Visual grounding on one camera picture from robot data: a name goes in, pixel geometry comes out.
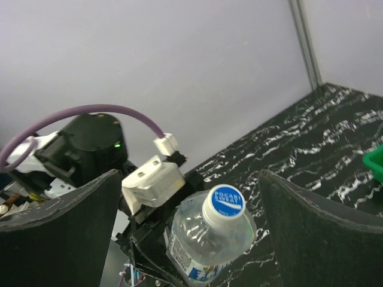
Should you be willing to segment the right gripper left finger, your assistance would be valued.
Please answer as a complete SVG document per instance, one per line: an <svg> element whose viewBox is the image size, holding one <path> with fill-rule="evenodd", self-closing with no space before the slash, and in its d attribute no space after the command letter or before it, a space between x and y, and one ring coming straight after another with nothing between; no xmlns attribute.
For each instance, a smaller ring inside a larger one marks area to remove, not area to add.
<svg viewBox="0 0 383 287"><path fill-rule="evenodd" d="M1 286L99 286L121 194L110 170L1 218Z"/></svg>

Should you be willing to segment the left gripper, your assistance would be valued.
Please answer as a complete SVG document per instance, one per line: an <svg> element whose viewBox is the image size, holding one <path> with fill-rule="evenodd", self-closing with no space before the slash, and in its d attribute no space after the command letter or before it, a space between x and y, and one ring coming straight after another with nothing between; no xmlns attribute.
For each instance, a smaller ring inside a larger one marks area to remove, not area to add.
<svg viewBox="0 0 383 287"><path fill-rule="evenodd" d="M185 186L161 207L143 206L136 214L132 214L126 200L120 198L118 209L127 215L129 225L122 233L118 233L117 244L129 257L135 271L145 276L138 286L154 286L157 280L160 286L188 285L166 255L167 237L177 207L188 196L205 189L203 176L198 172L188 172L184 179Z"/></svg>

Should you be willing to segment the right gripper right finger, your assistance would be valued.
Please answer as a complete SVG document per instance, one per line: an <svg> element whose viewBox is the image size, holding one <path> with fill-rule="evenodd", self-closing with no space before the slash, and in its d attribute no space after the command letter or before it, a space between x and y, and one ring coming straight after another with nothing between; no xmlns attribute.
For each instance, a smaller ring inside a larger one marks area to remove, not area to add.
<svg viewBox="0 0 383 287"><path fill-rule="evenodd" d="M382 286L382 218L269 171L259 189L284 286Z"/></svg>

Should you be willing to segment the blue label water bottle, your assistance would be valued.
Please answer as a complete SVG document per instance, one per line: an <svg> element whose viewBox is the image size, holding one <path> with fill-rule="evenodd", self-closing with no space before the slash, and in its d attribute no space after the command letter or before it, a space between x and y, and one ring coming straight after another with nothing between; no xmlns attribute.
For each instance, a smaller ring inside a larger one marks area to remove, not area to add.
<svg viewBox="0 0 383 287"><path fill-rule="evenodd" d="M246 208L232 224L212 228L203 218L202 205L209 190L183 200L175 212L167 256L188 283L207 286L256 240L256 223Z"/></svg>

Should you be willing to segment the white bottle cap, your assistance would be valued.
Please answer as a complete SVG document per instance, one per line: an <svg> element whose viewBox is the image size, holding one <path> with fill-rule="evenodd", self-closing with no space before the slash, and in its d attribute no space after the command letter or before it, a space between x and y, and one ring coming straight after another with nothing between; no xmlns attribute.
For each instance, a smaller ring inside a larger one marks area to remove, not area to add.
<svg viewBox="0 0 383 287"><path fill-rule="evenodd" d="M204 220L215 229L232 224L244 215L245 199L235 187L227 184L211 188L202 205Z"/></svg>

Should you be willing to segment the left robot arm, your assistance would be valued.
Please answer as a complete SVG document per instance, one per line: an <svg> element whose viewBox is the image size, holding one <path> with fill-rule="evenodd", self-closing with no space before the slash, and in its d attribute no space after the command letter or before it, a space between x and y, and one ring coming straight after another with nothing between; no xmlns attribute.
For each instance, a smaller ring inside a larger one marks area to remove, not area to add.
<svg viewBox="0 0 383 287"><path fill-rule="evenodd" d="M134 166L116 113L146 124L163 158ZM2 150L1 171L43 198L1 217L1 285L98 286L122 211L130 224L117 242L134 267L186 286L162 240L177 206L204 188L196 171L181 173L185 162L170 135L123 107L72 108L24 130Z"/></svg>

